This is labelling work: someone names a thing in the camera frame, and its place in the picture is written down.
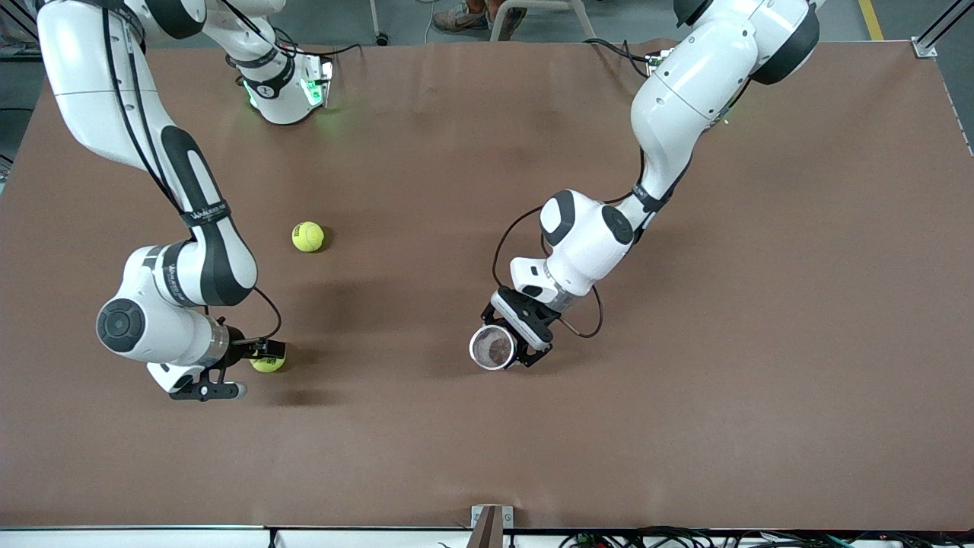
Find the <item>brown table cover sheet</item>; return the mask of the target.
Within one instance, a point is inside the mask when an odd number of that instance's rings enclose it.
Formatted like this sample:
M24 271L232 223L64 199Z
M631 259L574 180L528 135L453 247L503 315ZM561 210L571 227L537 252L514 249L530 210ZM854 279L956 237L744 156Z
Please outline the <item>brown table cover sheet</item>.
M214 49L151 69L283 315L288 361L174 402L95 336L126 257L184 239L47 84L0 196L0 527L974 527L974 157L938 65L825 43L751 86L532 368L467 343L509 222L636 178L627 62L580 44L388 46L265 123ZM303 253L295 225L326 243Z

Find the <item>white table edge rail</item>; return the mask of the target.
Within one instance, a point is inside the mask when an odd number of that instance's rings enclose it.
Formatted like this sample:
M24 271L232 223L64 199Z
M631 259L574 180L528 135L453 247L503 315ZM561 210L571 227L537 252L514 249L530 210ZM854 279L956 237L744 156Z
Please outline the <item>white table edge rail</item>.
M0 548L466 548L469 527L0 527ZM974 548L974 527L803 530L515 527L505 548Z

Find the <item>beige chair legs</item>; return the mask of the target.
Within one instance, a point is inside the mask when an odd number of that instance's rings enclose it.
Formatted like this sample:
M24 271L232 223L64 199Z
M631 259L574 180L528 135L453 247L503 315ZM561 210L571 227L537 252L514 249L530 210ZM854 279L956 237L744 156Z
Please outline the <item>beige chair legs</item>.
M589 20L587 15L587 9L585 9L582 0L504 0L498 6L496 18L491 28L491 36L489 41L496 43L500 41L502 24L504 24L504 19L507 17L507 13L511 9L528 9L528 10L541 10L541 11L573 11L575 17L580 22L581 29L584 31L585 36L588 39L596 38L594 27Z

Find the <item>clear plastic tennis ball can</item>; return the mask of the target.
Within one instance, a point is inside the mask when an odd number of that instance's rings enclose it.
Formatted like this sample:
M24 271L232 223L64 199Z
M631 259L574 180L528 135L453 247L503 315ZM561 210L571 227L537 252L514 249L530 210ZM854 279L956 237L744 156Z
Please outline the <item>clear plastic tennis ball can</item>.
M469 356L483 370L505 370L516 362L517 340L504 325L483 325L469 341Z

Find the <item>aluminium frame post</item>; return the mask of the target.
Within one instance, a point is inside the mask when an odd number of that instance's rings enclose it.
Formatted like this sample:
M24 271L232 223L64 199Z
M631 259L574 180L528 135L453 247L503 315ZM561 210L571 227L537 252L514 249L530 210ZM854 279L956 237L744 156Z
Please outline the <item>aluminium frame post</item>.
M947 32L971 10L974 10L974 0L953 0L950 7L943 11L921 35L911 37L910 41L916 58L936 58L938 56L937 42L946 36Z

